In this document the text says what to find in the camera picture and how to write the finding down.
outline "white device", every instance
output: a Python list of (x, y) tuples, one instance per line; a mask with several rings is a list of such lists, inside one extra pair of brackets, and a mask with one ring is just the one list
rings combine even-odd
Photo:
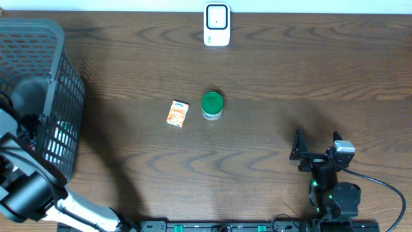
[(208, 3), (203, 14), (204, 41), (207, 46), (226, 46), (230, 41), (230, 7)]

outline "basket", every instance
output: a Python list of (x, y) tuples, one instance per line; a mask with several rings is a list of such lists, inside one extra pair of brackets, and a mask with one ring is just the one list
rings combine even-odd
[(39, 116), (33, 154), (41, 154), (69, 180), (85, 91), (64, 51), (64, 32), (56, 22), (0, 19), (0, 91), (11, 98), (20, 115)]

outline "green lid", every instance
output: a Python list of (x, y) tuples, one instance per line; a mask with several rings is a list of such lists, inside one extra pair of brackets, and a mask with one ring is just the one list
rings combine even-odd
[(215, 115), (223, 109), (223, 97), (216, 92), (209, 92), (201, 100), (201, 108), (205, 113)]

